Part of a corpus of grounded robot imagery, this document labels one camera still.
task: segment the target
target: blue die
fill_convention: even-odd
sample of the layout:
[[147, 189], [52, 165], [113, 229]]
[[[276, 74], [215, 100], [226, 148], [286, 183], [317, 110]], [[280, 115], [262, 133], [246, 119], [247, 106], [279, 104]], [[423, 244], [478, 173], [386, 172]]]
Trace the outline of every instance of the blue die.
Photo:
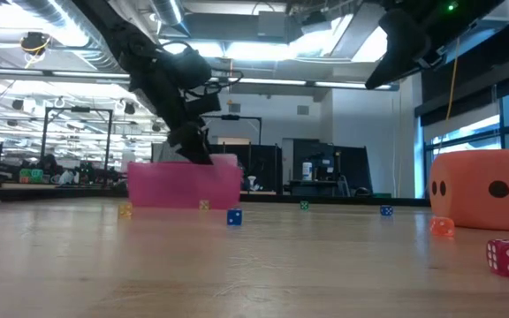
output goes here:
[[231, 208], [227, 210], [227, 225], [241, 225], [243, 223], [243, 210]]
[[391, 216], [394, 209], [391, 206], [380, 206], [380, 214], [383, 216]]

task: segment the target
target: yellow die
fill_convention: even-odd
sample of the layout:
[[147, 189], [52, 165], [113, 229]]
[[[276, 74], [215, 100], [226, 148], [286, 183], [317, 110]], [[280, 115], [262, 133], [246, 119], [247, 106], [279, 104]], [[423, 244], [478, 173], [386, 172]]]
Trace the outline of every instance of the yellow die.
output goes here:
[[118, 207], [119, 217], [130, 218], [133, 215], [133, 205], [131, 203], [122, 203]]
[[209, 210], [208, 200], [200, 200], [200, 210]]

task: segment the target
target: pink container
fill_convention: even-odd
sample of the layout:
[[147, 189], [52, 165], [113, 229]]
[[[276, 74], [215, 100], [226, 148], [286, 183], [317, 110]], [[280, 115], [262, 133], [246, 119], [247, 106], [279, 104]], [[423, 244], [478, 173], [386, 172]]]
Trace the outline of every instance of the pink container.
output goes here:
[[239, 202], [242, 170], [236, 155], [211, 155], [213, 165], [129, 163], [127, 187], [135, 207], [233, 208]]

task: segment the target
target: table surface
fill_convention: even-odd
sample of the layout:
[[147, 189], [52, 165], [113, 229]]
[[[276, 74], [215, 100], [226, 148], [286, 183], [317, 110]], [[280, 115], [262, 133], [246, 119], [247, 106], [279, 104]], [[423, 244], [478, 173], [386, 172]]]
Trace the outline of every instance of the table surface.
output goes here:
[[488, 239], [433, 238], [428, 210], [243, 204], [135, 210], [84, 199], [0, 204], [0, 317], [508, 317]]

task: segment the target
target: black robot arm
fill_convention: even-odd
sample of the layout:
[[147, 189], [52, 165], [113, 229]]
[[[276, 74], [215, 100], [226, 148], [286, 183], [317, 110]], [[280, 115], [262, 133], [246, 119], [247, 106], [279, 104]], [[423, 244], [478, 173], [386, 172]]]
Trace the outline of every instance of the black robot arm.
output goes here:
[[211, 163], [207, 133], [202, 130], [202, 112], [188, 109], [181, 93], [209, 81], [211, 68], [203, 57], [189, 46], [177, 55], [164, 51], [121, 18], [107, 0], [72, 1], [102, 34], [119, 65], [131, 76], [129, 89], [170, 128], [170, 145], [180, 145], [178, 153], [193, 163]]

